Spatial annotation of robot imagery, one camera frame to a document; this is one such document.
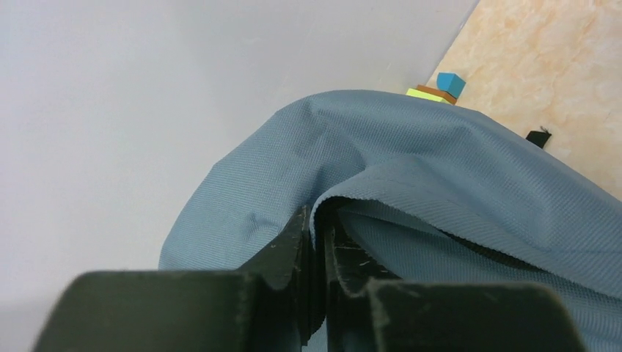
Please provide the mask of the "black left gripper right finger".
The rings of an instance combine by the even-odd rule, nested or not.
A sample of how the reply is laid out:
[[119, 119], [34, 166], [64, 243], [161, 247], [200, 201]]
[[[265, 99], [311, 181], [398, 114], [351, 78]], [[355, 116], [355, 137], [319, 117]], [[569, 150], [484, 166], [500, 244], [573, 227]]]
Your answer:
[[323, 232], [330, 351], [584, 351], [545, 287], [401, 279], [340, 226]]

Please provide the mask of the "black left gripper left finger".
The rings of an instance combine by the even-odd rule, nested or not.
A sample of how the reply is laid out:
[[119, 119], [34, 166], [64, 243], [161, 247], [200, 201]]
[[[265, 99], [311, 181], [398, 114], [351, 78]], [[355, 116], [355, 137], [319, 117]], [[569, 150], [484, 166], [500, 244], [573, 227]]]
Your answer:
[[49, 315], [36, 351], [300, 351], [312, 334], [309, 209], [231, 271], [93, 271]]

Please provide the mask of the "blue student backpack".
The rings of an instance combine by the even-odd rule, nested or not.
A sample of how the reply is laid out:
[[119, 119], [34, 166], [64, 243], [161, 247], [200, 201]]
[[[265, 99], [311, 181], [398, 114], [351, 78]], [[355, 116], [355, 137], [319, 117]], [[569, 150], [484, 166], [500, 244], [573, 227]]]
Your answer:
[[180, 212], [161, 270], [235, 269], [295, 210], [343, 201], [372, 257], [419, 282], [538, 282], [589, 351], [621, 349], [621, 203], [484, 114], [333, 91], [280, 109]]

